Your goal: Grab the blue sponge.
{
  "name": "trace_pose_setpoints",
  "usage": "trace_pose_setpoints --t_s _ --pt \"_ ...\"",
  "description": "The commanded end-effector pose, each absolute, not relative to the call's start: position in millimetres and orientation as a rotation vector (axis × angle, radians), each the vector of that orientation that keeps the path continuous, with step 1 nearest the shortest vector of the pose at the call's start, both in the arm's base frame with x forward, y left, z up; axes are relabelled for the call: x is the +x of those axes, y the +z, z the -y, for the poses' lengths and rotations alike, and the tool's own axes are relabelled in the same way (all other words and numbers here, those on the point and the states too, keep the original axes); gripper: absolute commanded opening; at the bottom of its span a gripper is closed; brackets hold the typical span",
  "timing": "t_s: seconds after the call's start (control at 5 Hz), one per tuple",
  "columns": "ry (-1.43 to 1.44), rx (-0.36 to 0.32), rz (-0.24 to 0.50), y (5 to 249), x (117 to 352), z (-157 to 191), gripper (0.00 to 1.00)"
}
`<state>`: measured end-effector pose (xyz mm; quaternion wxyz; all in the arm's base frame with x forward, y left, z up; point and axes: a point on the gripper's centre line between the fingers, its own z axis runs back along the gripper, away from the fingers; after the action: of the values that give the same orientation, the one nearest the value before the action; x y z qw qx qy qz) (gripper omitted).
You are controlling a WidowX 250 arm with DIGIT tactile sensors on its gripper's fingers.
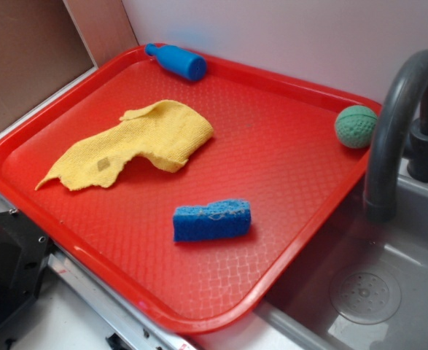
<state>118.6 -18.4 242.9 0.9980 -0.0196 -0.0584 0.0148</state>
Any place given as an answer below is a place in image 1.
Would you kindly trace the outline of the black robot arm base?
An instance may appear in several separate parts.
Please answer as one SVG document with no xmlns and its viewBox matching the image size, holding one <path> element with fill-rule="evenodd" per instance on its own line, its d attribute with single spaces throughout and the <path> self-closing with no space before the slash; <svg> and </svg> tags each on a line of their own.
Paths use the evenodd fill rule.
<svg viewBox="0 0 428 350">
<path fill-rule="evenodd" d="M 38 298 L 50 246 L 26 215 L 0 212 L 0 329 Z"/>
</svg>

